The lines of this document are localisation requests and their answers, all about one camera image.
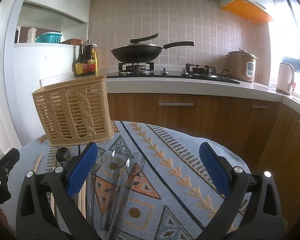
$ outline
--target black glass cooktop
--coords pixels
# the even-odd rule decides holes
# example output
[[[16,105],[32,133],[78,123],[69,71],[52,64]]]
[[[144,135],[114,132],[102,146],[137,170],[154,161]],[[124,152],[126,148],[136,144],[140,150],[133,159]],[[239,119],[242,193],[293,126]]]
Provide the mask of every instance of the black glass cooktop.
[[[181,75],[180,71],[168,71],[168,74],[161,74],[160,70],[155,70],[153,73],[133,73],[133,74],[121,74],[114,72],[106,75],[107,78],[121,78],[121,77],[163,77],[163,78],[188,78],[188,79],[199,79],[199,80],[211,80],[219,82],[227,82],[232,84],[240,84],[238,81],[234,81],[224,76],[211,77],[209,76],[198,76],[193,74]]]

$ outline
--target window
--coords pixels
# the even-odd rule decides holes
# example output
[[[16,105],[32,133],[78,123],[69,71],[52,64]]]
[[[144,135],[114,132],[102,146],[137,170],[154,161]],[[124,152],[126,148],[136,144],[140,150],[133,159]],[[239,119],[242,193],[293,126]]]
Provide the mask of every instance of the window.
[[[280,62],[295,68],[294,91],[300,94],[300,5],[297,0],[273,0],[276,21],[269,23],[271,40],[270,83],[277,83]]]

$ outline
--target wok handle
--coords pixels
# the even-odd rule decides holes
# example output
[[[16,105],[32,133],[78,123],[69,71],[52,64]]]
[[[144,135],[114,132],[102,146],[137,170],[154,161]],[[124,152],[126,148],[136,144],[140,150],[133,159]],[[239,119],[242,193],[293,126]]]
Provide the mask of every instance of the wok handle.
[[[130,42],[133,44],[136,44],[136,43],[139,43],[142,41],[149,41],[149,40],[155,39],[156,37],[158,37],[158,33],[155,35],[151,35],[151,36],[140,38],[140,39],[131,39]]]
[[[193,41],[178,41],[178,42],[166,44],[163,46],[163,48],[168,49],[168,48],[177,47],[177,46],[194,46],[194,43],[193,43]]]

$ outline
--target wok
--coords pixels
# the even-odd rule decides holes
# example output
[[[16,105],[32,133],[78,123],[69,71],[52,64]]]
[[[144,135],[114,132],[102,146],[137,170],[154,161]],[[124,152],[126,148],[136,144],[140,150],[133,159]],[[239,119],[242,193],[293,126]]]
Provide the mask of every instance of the wok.
[[[140,39],[131,39],[131,44],[113,49],[113,56],[123,63],[147,63],[157,58],[162,49],[168,49],[177,46],[194,46],[193,41],[179,41],[165,44],[163,47],[154,44],[141,44],[141,41],[149,41],[158,37],[158,33],[149,37]]]

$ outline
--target basket rim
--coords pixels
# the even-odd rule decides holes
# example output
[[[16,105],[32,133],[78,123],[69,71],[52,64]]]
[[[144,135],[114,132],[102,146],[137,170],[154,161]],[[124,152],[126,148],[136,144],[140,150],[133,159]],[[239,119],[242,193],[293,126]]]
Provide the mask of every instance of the basket rim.
[[[64,81],[64,82],[59,82],[56,84],[48,85],[42,88],[37,89],[32,95],[35,95],[37,93],[42,93],[42,92],[48,92],[54,89],[62,89],[62,88],[67,88],[73,85],[80,85],[80,84],[89,84],[89,83],[94,83],[94,82],[102,82],[106,79],[107,77],[105,75],[102,76],[92,76],[92,77],[85,77],[85,78],[80,78],[80,79],[74,79],[74,80],[69,80],[69,81]]]

